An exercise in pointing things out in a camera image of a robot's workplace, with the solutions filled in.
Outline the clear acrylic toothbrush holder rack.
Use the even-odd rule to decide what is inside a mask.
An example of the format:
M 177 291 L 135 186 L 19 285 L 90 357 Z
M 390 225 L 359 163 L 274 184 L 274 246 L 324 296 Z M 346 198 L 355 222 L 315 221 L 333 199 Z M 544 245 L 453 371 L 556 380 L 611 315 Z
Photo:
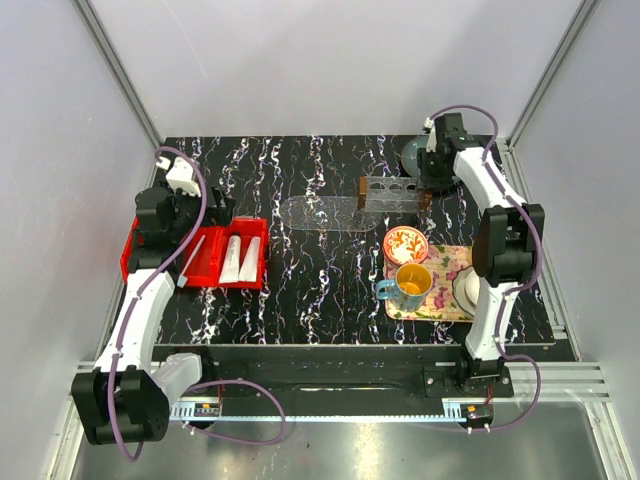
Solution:
M 358 186 L 358 209 L 373 213 L 426 211 L 432 192 L 413 177 L 363 176 Z

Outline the white toothpaste tube red cap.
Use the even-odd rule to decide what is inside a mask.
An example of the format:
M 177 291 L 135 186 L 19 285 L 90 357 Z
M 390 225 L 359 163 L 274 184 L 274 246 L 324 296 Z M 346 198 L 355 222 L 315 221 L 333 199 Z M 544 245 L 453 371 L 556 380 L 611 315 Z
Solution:
M 252 283 L 256 281 L 260 258 L 260 244 L 261 241 L 258 236 L 251 239 L 238 274 L 238 280 L 240 282 Z

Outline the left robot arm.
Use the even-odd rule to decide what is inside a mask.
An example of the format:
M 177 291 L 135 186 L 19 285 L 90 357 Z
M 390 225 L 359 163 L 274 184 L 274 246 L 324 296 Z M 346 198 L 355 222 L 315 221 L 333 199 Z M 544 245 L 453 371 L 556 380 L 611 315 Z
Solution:
M 71 386 L 90 444 L 157 442 L 166 434 L 172 406 L 187 389 L 200 396 L 215 387 L 217 373 L 201 354 L 173 354 L 153 371 L 152 353 L 188 244 L 200 227 L 230 225 L 235 204 L 214 187 L 200 197 L 167 182 L 136 196 L 123 256 L 121 311 L 94 367 L 77 374 Z

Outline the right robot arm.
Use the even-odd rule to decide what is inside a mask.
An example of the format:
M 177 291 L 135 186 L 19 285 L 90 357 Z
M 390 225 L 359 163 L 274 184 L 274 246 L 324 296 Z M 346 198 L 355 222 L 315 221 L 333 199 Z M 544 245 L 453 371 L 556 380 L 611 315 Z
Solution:
M 472 246 L 478 299 L 454 373 L 458 390 L 476 396 L 506 374 L 506 328 L 519 292 L 540 274 L 545 212 L 508 184 L 491 157 L 491 144 L 466 131 L 464 108 L 445 107 L 425 120 L 428 139 L 417 152 L 417 166 L 418 185 L 428 194 L 462 183 L 482 212 Z

